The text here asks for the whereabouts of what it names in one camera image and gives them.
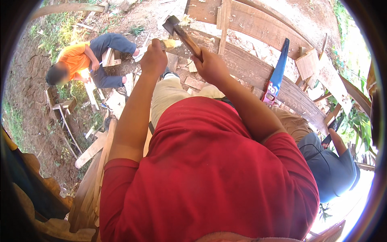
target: orange shirt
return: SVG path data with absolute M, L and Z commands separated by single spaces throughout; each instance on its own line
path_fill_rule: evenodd
M 70 68 L 69 80 L 74 79 L 76 72 L 89 67 L 90 58 L 84 53 L 85 45 L 90 46 L 90 41 L 67 46 L 59 53 L 57 62 L 65 62 Z

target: hammer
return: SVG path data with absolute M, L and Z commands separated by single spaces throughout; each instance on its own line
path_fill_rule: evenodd
M 201 62 L 203 62 L 202 51 L 200 50 L 199 46 L 191 39 L 189 35 L 186 34 L 186 32 L 183 30 L 183 27 L 181 27 L 179 23 L 179 19 L 176 16 L 172 15 L 165 21 L 163 27 L 166 29 L 166 31 L 168 31 L 171 36 L 176 33 L 179 36 L 180 40 L 191 51 L 191 53 Z

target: hammer head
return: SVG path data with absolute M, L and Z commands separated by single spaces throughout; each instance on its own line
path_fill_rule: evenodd
M 168 31 L 168 33 L 173 36 L 175 33 L 175 26 L 179 26 L 180 20 L 175 16 L 172 15 L 171 17 L 167 18 L 165 23 L 163 24 L 163 27 Z

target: wooden hammer handle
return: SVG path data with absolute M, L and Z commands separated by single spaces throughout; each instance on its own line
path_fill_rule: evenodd
M 179 36 L 180 40 L 187 46 L 187 48 L 191 51 L 191 53 L 198 58 L 201 62 L 203 62 L 202 51 L 199 46 L 191 39 L 189 35 L 181 28 L 181 26 L 177 25 L 175 27 L 175 32 Z

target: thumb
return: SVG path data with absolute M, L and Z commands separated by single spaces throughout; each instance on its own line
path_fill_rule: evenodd
M 198 70 L 198 72 L 201 72 L 203 70 L 203 63 L 198 58 L 196 58 L 194 55 L 191 55 L 191 59 L 195 63 L 195 66 L 196 66 L 196 69 Z

